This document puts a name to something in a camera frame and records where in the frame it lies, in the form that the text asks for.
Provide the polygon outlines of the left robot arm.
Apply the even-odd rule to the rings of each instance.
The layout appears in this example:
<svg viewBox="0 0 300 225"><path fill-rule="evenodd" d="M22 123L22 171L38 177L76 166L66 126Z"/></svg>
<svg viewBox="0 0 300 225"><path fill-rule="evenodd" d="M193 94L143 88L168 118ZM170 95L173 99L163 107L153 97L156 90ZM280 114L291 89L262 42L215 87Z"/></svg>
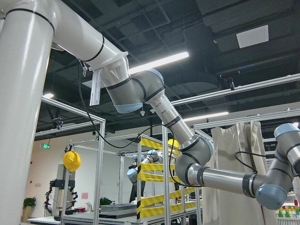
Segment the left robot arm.
<svg viewBox="0 0 300 225"><path fill-rule="evenodd" d="M130 76L125 69L104 70L101 74L112 102L119 113L151 105L165 127L180 144L175 171L191 186L210 187L255 198L262 206L279 209L287 197L293 176L300 173L300 130L290 123L276 128L276 159L265 175L213 169L206 166L211 144L194 134L165 95L162 75L155 69Z"/></svg>

